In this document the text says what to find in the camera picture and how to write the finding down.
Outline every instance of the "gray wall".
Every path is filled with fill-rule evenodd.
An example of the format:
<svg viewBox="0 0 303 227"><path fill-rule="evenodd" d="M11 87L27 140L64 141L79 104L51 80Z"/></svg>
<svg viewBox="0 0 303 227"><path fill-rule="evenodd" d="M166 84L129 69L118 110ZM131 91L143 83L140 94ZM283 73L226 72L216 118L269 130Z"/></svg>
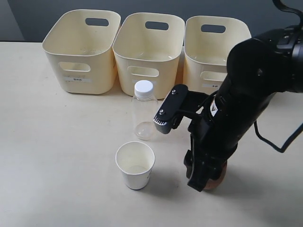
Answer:
<svg viewBox="0 0 303 227"><path fill-rule="evenodd" d="M122 20L135 12L174 14L187 20L196 15L234 17L253 35L298 23L295 15L278 11L272 0L8 0L26 41L40 42L58 18L72 9L105 9ZM302 0L284 0L303 10Z"/></svg>
<svg viewBox="0 0 303 227"><path fill-rule="evenodd" d="M0 0L0 41L23 40L22 33L7 0Z"/></svg>

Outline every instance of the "white bottle cap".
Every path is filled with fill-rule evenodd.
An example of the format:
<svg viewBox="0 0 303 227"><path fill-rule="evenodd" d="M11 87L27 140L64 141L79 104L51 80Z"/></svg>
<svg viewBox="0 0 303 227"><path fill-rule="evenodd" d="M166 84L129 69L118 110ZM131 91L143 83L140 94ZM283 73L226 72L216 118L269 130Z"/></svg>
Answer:
<svg viewBox="0 0 303 227"><path fill-rule="evenodd" d="M140 80L134 85L134 94L138 98L149 98L153 94L153 84L148 80Z"/></svg>

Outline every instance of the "white label sticker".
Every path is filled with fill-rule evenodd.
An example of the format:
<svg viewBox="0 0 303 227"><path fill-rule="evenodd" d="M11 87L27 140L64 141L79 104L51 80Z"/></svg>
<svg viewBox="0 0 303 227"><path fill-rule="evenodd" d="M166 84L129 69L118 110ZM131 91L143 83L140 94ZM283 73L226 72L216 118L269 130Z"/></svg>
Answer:
<svg viewBox="0 0 303 227"><path fill-rule="evenodd" d="M219 85L216 85L216 84L203 84L202 87L218 88Z"/></svg>
<svg viewBox="0 0 303 227"><path fill-rule="evenodd" d="M89 83L91 83L91 79L87 79L87 78L64 77L64 80L65 81L89 82Z"/></svg>
<svg viewBox="0 0 303 227"><path fill-rule="evenodd" d="M139 79L133 79L133 83L134 83L134 84L137 83L138 81L140 81L140 80L139 80ZM156 85L156 84L157 84L156 81L151 81L151 80L150 80L150 82L151 82L153 85Z"/></svg>
<svg viewBox="0 0 303 227"><path fill-rule="evenodd" d="M212 104L210 105L210 113L212 114L212 116L214 117L216 115L216 113L218 112L218 108L216 106L216 103L212 102Z"/></svg>

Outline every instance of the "screw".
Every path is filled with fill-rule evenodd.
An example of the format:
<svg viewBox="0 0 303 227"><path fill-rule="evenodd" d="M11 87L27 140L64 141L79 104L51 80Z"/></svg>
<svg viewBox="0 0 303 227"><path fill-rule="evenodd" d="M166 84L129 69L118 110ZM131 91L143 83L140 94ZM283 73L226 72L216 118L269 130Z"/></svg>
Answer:
<svg viewBox="0 0 303 227"><path fill-rule="evenodd" d="M258 75L258 76L262 76L262 74L263 74L262 69L258 69L258 71L257 71L257 75Z"/></svg>

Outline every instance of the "cup rim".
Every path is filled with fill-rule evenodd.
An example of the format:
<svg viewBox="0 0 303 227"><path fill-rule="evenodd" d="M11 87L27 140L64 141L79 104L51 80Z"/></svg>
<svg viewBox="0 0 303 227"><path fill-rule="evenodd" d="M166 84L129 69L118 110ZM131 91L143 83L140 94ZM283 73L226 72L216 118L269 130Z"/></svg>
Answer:
<svg viewBox="0 0 303 227"><path fill-rule="evenodd" d="M122 148L123 146L129 144L129 143L141 143L141 144L147 146L147 147L150 149L150 151L151 151L151 153L152 153L152 156L153 156L153 164L152 164L152 166L151 166L148 170L146 170L146 171L144 171L144 172L142 172L142 173L139 173L139 174L130 174L130 173L126 172L125 170L123 170L123 169L120 167L120 165L119 165L118 162L117 162L117 155L118 155L119 151L121 150L121 148ZM125 173L126 175L137 176L137 175L143 175L143 174L145 174L145 173L148 173L149 171L151 171L151 169L152 169L153 166L155 165L155 161L156 161L156 157L155 157L155 154L154 154L152 148L151 148L150 146L148 146L146 143L143 143L143 142L141 142L141 141L130 141L130 142L127 142L127 143L121 145L121 146L119 147L118 151L116 152L116 165L117 165L118 168L119 168L123 173Z"/></svg>

